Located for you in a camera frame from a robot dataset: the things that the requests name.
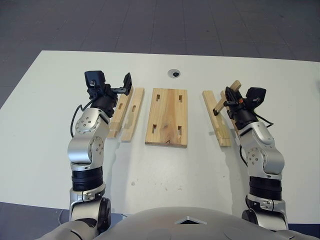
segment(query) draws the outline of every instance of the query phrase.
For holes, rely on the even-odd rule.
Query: white table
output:
[[[168,77],[170,69],[181,76]],[[275,122],[270,132],[285,158],[289,222],[320,223],[320,63],[293,60],[42,51],[0,110],[0,201],[69,208],[69,127],[77,105],[89,100],[88,70],[102,70],[112,87],[130,72],[133,85],[145,88],[133,141],[105,142],[113,212],[194,206],[241,216],[247,171],[235,142],[219,147],[202,97],[213,90],[219,99],[222,89],[240,80],[244,96],[249,87],[267,89],[257,113]],[[145,145],[153,88],[188,90],[186,149]]]

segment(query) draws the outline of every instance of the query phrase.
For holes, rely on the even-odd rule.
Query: circular hole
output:
[[[172,79],[177,79],[181,75],[181,72],[178,69],[170,69],[168,71],[168,76]]]

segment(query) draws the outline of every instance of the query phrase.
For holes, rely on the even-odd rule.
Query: gray floor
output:
[[[41,50],[319,62],[320,1],[0,0],[0,107]],[[58,215],[0,203],[0,240],[39,237]]]

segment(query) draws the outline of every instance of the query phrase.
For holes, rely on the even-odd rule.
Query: wooden board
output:
[[[221,147],[231,146],[230,134],[224,118],[221,114],[214,115],[213,109],[217,105],[214,93],[211,90],[207,90],[202,92],[202,96],[219,145]]]
[[[116,138],[117,134],[120,132],[133,91],[134,87],[132,86],[128,96],[124,94],[120,95],[113,117],[111,118],[109,125],[110,131],[106,136],[107,138]]]
[[[239,80],[235,80],[232,85],[230,86],[230,88],[233,90],[233,91],[238,91],[239,88],[241,87],[241,83]],[[226,99],[226,95],[222,96],[221,95],[221,99],[220,101],[216,104],[216,106],[214,107],[214,109],[216,110],[217,113],[220,113],[221,110],[224,108],[224,102],[227,101]]]
[[[130,142],[135,133],[144,95],[145,89],[143,87],[137,87],[135,89],[121,137],[122,142]]]
[[[153,89],[145,143],[162,146],[187,147],[187,90]]]

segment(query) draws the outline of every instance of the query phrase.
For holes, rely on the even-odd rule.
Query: wire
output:
[[[271,127],[274,123],[273,122],[270,122],[268,120],[266,120],[265,118],[263,118],[262,116],[259,116],[258,114],[256,114],[255,112],[253,112],[253,115],[255,115],[256,117],[262,119],[263,121],[265,121],[266,123],[268,123],[269,125],[266,126],[267,128]]]
[[[241,145],[239,148],[239,153],[240,153],[240,157],[241,157],[243,163],[248,167],[248,163],[245,161],[244,157],[242,156],[242,146]]]
[[[64,209],[62,209],[61,210],[61,212],[60,212],[60,214],[59,214],[59,216],[58,216],[58,223],[59,223],[59,225],[61,225],[62,223],[61,223],[61,216],[62,216],[62,213],[64,212]]]
[[[79,109],[81,109],[81,111],[83,112],[84,110],[86,110],[87,107],[89,107],[90,104],[92,104],[97,98],[94,98],[92,99],[90,102],[88,102],[84,107],[82,107],[82,104],[80,104],[74,114],[73,114],[73,117],[72,117],[72,120],[71,120],[71,124],[70,124],[70,134],[71,134],[71,137],[74,137],[74,133],[73,133],[73,128],[74,128],[74,121],[75,121],[75,117],[77,115],[77,112],[79,111]]]

